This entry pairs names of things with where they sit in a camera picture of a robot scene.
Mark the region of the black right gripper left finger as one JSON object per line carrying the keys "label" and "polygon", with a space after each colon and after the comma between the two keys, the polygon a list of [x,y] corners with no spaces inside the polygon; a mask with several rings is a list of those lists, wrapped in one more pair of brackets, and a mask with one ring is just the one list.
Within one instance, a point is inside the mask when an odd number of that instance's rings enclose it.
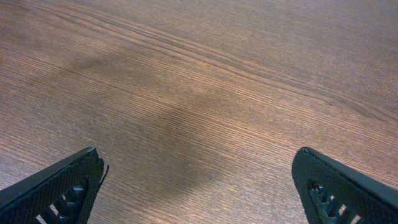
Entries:
{"label": "black right gripper left finger", "polygon": [[108,171],[86,147],[1,190],[1,223],[85,224]]}

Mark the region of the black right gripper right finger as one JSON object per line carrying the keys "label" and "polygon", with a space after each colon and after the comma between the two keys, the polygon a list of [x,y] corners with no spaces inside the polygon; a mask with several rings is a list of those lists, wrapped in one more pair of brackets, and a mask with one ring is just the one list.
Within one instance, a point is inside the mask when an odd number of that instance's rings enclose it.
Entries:
{"label": "black right gripper right finger", "polygon": [[309,223],[397,223],[397,190],[310,147],[292,177]]}

